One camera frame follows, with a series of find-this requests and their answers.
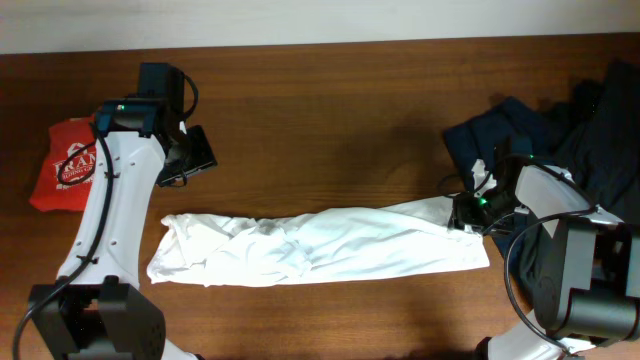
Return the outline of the white t-shirt green print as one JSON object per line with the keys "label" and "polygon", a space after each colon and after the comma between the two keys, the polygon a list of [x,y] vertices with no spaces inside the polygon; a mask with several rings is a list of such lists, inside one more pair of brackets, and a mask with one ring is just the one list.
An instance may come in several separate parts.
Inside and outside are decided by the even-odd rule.
{"label": "white t-shirt green print", "polygon": [[450,199],[435,197],[275,219],[168,215],[147,275],[152,283],[271,287],[489,266],[481,235],[449,227],[451,212]]}

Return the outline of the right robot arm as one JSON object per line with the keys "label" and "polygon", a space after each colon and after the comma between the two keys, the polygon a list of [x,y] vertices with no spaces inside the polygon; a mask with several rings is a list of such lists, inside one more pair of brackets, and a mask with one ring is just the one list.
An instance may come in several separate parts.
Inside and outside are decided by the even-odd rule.
{"label": "right robot arm", "polygon": [[567,170],[534,155],[528,141],[510,137],[493,153],[493,166],[475,163],[474,189],[454,196],[450,227],[486,236],[504,220],[527,217],[506,262],[530,231],[547,243],[536,257],[530,312],[519,306],[510,268],[503,268],[519,322],[479,342],[474,358],[581,359],[588,350],[638,340],[638,226],[602,209]]}

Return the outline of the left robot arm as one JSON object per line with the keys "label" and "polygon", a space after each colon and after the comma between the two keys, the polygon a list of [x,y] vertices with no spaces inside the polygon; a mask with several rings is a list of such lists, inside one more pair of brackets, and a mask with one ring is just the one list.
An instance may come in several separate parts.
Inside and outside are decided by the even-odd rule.
{"label": "left robot arm", "polygon": [[32,287],[11,355],[33,323],[55,359],[187,360],[163,312],[139,290],[139,252],[154,187],[183,187],[216,166],[201,126],[188,127],[195,82],[169,63],[143,63],[135,93],[105,101],[89,126],[96,160],[81,224],[52,284]]}

